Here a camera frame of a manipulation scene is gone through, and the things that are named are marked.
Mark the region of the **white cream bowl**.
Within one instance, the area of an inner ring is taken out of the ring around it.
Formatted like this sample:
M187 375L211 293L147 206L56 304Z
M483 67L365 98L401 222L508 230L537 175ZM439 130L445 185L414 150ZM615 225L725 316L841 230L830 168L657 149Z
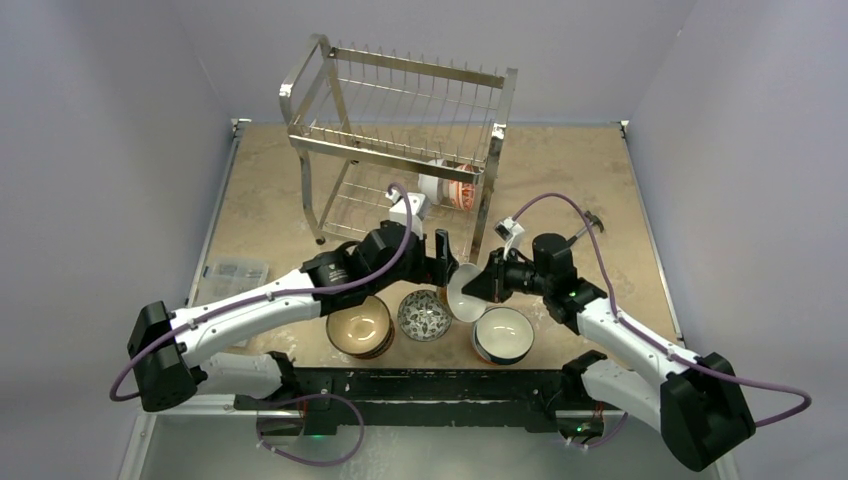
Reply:
M474 323L487 310L487 302L463 292L463 288L479 276L482 270L474 264L460 264L446 286L446 298L452 315L459 321Z

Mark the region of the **black leaf patterned bowl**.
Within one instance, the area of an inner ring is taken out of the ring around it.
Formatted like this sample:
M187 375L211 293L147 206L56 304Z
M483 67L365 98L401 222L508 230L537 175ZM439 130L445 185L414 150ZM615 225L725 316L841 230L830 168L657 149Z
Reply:
M444 336L453 317L435 291L416 290L406 295L397 311L401 331L411 340L431 342Z

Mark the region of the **orange patterned bowl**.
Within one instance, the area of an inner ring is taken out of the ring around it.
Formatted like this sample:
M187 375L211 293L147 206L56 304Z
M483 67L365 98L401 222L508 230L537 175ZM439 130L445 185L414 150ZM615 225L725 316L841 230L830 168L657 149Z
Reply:
M476 196L476 187L473 183L449 180L446 191L454 208L465 212L473 210Z

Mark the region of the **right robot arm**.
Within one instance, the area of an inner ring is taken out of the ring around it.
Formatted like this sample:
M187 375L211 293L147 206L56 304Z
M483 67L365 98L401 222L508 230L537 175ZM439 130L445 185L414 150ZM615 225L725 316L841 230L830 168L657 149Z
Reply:
M717 353L696 354L667 342L613 307L601 288L579 276L568 241L544 233L525 260L505 248L492 251L484 268L458 266L447 285L452 309L459 301L503 303L513 293L542 299L550 317L599 344L610 358L590 352L570 363L561 392L576 407L592 400L612 404L654 428L685 467L702 471L756 431L730 362Z

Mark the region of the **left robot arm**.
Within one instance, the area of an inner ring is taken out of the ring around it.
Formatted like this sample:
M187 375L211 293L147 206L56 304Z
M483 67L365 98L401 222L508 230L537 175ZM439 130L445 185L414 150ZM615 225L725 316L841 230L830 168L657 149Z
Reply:
M114 381L115 402L138 399L146 412L173 408L210 384L213 356L235 343L280 326L359 306L397 282L444 287L459 266L449 234L427 237L385 220L361 241L347 241L305 261L267 285L211 304L141 308L130 334L129 364Z

